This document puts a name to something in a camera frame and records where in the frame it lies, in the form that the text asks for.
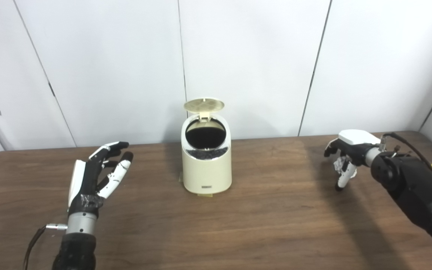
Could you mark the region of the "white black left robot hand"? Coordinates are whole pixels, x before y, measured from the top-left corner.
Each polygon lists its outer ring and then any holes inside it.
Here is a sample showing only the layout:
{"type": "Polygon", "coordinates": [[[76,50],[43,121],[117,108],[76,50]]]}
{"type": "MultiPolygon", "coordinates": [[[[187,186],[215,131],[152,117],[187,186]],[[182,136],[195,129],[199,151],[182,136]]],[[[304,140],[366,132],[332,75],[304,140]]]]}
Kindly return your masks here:
{"type": "Polygon", "coordinates": [[[107,143],[87,160],[74,164],[67,202],[67,214],[86,212],[98,216],[104,201],[115,191],[133,161],[133,153],[122,153],[128,142],[107,143]]]}

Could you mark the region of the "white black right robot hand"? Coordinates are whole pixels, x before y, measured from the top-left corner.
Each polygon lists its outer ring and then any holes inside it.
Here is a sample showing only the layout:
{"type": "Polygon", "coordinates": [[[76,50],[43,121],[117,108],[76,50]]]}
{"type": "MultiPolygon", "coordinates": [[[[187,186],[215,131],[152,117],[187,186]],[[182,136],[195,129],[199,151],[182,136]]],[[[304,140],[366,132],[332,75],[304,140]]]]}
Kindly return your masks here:
{"type": "Polygon", "coordinates": [[[339,174],[336,191],[342,191],[349,180],[357,174],[357,168],[370,168],[374,159],[382,152],[381,140],[365,130],[346,129],[338,133],[337,138],[331,140],[325,150],[324,157],[339,152],[334,162],[334,169],[339,174]]]}

